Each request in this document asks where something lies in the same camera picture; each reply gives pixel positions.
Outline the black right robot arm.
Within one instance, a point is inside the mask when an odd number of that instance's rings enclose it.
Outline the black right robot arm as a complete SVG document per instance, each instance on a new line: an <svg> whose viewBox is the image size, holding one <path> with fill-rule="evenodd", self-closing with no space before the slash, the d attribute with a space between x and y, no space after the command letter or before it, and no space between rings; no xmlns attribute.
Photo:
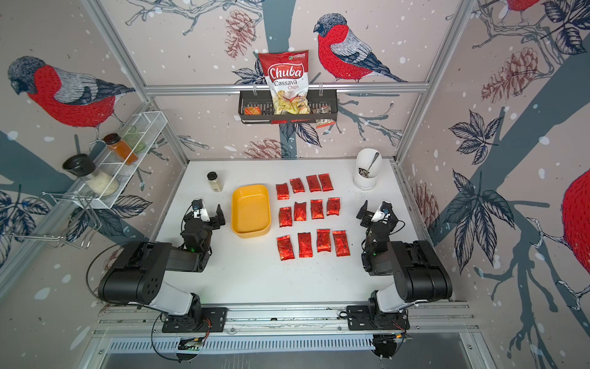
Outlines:
<svg viewBox="0 0 590 369"><path fill-rule="evenodd" d="M392 241L401 220L384 201L371 212L368 203L357 213L366 229L361 261L371 276L391 277L392 284L375 290L368 300L372 315L401 313L419 303L448 300L453 295L451 278L427 240Z"/></svg>

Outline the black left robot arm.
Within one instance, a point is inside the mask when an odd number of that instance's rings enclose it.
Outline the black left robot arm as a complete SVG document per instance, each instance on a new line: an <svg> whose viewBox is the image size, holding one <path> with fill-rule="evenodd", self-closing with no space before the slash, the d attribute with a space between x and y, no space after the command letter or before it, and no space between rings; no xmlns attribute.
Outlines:
<svg viewBox="0 0 590 369"><path fill-rule="evenodd" d="M192 201L181 222L183 243L129 242L102 277L98 297L112 304L148 307L172 317L201 318L200 298L164 280L166 272L201 273L213 254L213 231L226 225L220 206L207 213L202 199Z"/></svg>

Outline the yellow plastic storage box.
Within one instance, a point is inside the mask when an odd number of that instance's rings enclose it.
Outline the yellow plastic storage box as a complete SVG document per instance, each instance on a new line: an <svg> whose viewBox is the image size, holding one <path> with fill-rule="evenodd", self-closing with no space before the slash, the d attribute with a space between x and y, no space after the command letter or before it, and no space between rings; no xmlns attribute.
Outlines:
<svg viewBox="0 0 590 369"><path fill-rule="evenodd" d="M256 238L270 231L270 197L263 184L237 188L231 200L231 228L240 238Z"/></svg>

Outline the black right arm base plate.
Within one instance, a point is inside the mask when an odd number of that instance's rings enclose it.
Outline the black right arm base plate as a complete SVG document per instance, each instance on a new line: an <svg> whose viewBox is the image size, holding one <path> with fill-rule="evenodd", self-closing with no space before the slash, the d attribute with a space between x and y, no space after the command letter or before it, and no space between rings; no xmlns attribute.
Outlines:
<svg viewBox="0 0 590 369"><path fill-rule="evenodd" d="M407 331L410 328L407 312L384 313L374 298L367 303L347 305L339 313L350 331Z"/></svg>

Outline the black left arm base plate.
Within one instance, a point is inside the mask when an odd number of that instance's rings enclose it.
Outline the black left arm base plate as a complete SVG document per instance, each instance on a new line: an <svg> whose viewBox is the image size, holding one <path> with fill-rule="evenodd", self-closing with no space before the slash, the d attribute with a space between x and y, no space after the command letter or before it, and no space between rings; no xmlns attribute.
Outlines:
<svg viewBox="0 0 590 369"><path fill-rule="evenodd" d="M227 307L204 308L198 295L192 294L192 301L186 315L165 315L162 332L179 333L220 333L224 330Z"/></svg>

